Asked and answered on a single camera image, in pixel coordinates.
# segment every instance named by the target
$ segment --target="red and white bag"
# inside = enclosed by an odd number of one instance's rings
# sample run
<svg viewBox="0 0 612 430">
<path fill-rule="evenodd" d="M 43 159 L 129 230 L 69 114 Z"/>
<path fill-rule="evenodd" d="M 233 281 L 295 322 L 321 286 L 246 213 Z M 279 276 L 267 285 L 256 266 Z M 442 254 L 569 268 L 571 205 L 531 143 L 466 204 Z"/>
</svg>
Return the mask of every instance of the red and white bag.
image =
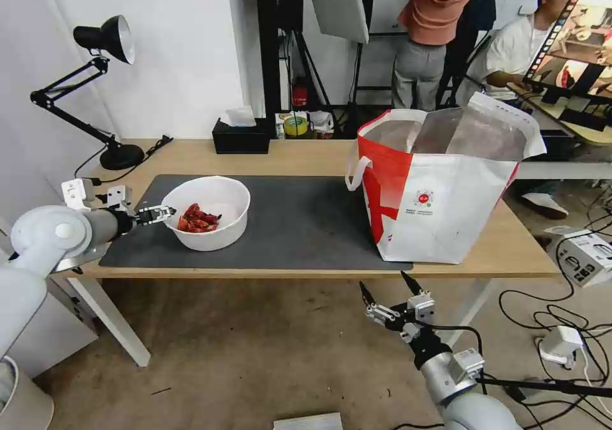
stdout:
<svg viewBox="0 0 612 430">
<path fill-rule="evenodd" d="M 464 108 L 390 110 L 358 132 L 359 162 L 374 241 L 385 261 L 465 259 L 511 183 L 518 163 L 546 152 L 531 116 L 474 94 Z"/>
</svg>

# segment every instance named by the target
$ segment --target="pink shirt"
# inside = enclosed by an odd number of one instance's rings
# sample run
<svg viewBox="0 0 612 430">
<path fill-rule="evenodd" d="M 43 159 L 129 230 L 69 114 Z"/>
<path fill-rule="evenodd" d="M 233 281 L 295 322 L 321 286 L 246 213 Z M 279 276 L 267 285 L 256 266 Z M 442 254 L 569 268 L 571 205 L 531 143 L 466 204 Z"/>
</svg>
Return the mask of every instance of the pink shirt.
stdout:
<svg viewBox="0 0 612 430">
<path fill-rule="evenodd" d="M 455 38 L 457 20 L 470 0 L 410 0 L 399 22 L 422 45 L 441 46 Z"/>
</svg>

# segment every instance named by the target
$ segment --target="gray pants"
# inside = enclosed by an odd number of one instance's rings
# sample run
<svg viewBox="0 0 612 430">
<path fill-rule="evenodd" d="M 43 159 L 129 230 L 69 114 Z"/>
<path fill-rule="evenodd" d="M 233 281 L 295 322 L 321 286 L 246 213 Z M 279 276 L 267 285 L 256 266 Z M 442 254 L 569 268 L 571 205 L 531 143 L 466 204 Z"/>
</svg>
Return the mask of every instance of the gray pants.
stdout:
<svg viewBox="0 0 612 430">
<path fill-rule="evenodd" d="M 435 95 L 444 72 L 446 45 L 428 46 L 409 38 L 395 56 L 391 99 L 394 108 L 435 110 Z"/>
</svg>

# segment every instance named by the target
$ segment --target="white bowl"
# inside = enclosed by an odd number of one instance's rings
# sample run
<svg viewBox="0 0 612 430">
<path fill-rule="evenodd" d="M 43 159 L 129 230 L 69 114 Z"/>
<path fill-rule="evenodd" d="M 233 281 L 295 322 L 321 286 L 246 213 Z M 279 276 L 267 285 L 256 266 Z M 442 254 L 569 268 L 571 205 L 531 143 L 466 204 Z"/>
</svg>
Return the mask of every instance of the white bowl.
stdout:
<svg viewBox="0 0 612 430">
<path fill-rule="evenodd" d="M 212 215 L 221 215 L 219 226 L 209 233 L 179 231 L 179 218 L 193 203 Z M 236 242 L 247 227 L 247 210 L 251 193 L 238 180 L 221 176 L 208 176 L 189 180 L 170 191 L 161 201 L 177 212 L 164 223 L 183 245 L 200 252 L 219 250 Z"/>
</svg>

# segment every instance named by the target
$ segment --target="red food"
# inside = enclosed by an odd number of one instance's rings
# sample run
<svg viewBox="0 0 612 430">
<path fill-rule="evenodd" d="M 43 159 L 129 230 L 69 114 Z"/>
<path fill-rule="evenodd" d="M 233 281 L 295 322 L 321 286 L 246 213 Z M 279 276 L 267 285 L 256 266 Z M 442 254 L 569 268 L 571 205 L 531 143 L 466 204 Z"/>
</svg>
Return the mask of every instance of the red food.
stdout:
<svg viewBox="0 0 612 430">
<path fill-rule="evenodd" d="M 210 215 L 200 210 L 198 203 L 189 206 L 178 219 L 177 229 L 186 233 L 209 233 L 219 225 L 221 215 Z"/>
</svg>

